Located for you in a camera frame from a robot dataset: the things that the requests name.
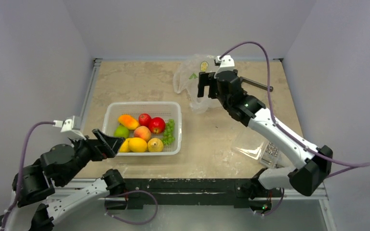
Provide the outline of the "clear printed plastic bag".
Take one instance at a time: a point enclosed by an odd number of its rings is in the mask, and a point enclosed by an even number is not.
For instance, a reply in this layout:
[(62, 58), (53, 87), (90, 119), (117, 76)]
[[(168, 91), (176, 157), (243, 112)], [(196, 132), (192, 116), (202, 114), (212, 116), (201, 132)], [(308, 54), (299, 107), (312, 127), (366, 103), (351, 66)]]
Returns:
[(183, 61), (173, 75), (174, 92), (180, 94), (185, 90), (190, 100), (189, 106), (196, 114), (221, 106), (217, 99), (210, 99), (208, 96), (197, 97), (199, 73), (216, 72), (216, 70), (214, 56), (194, 54)]

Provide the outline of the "yellow lemon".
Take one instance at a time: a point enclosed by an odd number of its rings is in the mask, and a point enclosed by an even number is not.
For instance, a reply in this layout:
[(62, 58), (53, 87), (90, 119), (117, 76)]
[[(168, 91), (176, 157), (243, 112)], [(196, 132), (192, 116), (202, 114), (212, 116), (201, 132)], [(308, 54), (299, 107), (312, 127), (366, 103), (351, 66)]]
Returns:
[(144, 153), (147, 151), (147, 142), (141, 138), (131, 138), (128, 147), (131, 152)]

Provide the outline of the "yellow pear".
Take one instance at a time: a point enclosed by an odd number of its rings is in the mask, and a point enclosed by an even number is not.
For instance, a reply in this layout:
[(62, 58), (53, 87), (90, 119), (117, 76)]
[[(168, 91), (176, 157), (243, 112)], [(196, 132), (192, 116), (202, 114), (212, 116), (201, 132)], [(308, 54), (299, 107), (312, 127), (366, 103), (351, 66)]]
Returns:
[(162, 152), (164, 144), (159, 138), (151, 138), (147, 143), (148, 151), (151, 153)]

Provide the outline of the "red apple from bag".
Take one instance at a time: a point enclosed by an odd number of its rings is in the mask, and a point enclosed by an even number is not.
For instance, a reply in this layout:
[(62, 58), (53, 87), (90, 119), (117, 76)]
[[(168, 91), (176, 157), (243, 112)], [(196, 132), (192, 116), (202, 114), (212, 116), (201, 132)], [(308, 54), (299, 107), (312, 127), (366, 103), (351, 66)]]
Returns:
[(161, 117), (155, 117), (150, 120), (148, 123), (148, 129), (151, 131), (151, 133), (154, 134), (161, 134), (164, 132), (166, 128), (166, 123), (164, 119)]

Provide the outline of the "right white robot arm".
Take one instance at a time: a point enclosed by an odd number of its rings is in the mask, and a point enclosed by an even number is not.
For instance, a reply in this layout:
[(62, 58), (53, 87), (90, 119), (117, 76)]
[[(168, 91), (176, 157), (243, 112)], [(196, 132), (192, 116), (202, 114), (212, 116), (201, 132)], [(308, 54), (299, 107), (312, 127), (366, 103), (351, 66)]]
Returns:
[(208, 97), (218, 99), (223, 108), (236, 121), (258, 132), (273, 143), (292, 162), (291, 167), (263, 168), (251, 179), (252, 196), (264, 195), (273, 188), (293, 188), (304, 196), (311, 196), (331, 172), (332, 149), (319, 148), (289, 130), (278, 119), (271, 119), (271, 111), (241, 86), (237, 71), (200, 72), (198, 97), (209, 87)]

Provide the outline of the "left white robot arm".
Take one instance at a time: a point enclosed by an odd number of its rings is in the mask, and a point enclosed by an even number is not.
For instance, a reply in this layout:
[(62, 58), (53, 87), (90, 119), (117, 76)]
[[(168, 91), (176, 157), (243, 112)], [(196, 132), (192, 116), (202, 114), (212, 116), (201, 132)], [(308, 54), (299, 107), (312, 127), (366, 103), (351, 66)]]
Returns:
[(115, 157), (125, 141), (123, 137), (107, 136), (98, 129), (92, 132), (95, 139), (84, 136), (71, 145), (58, 144), (15, 175), (12, 205), (0, 216), (0, 231), (51, 231), (90, 201), (123, 194), (126, 188), (123, 177), (118, 170), (109, 169), (74, 194), (44, 203), (55, 193), (55, 188), (69, 184), (90, 161)]

